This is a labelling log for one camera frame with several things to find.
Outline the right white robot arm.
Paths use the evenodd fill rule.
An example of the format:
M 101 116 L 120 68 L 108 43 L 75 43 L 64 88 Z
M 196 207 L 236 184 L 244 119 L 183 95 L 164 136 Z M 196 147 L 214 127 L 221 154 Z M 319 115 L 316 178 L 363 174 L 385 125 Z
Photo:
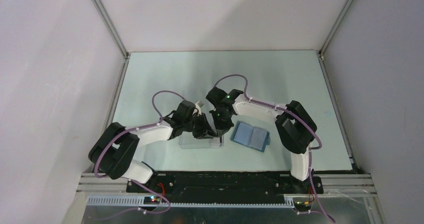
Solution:
M 229 93 L 213 87 L 206 95 L 212 104 L 210 111 L 218 136 L 227 133 L 231 128 L 239 129 L 232 117 L 242 115 L 252 117 L 276 126 L 280 141 L 290 152 L 291 188 L 297 193 L 304 193 L 311 186 L 312 162 L 311 143 L 318 141 L 317 125 L 308 112 L 297 101 L 280 105 L 259 101 L 247 96 L 241 90 L 233 89 Z

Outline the blue leather card holder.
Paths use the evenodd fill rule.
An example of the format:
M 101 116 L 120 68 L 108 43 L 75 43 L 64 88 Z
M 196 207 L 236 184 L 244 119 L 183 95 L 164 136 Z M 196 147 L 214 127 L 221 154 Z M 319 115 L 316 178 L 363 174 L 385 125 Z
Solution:
M 230 140 L 262 153 L 271 143 L 269 131 L 240 121 L 235 125 Z

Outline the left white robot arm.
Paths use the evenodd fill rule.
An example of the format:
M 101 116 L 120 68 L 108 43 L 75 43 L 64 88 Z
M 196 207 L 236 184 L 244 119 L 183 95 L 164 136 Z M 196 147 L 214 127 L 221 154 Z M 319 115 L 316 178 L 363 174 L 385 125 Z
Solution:
M 138 147 L 159 141 L 168 141 L 184 132 L 195 139 L 213 139 L 218 134 L 212 129 L 205 113 L 198 104 L 183 100 L 157 123 L 126 128 L 118 122 L 111 123 L 88 154 L 95 170 L 112 180 L 135 180 L 145 192 L 153 192 L 158 186 L 154 170 L 145 162 L 134 159 Z

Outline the clear plastic card box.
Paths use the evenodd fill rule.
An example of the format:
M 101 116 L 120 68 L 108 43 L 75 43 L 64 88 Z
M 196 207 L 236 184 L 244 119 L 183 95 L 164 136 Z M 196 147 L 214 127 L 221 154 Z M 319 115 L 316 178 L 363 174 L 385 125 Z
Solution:
M 195 139 L 192 133 L 184 132 L 179 137 L 179 147 L 181 149 L 212 149 L 211 148 L 212 139 Z

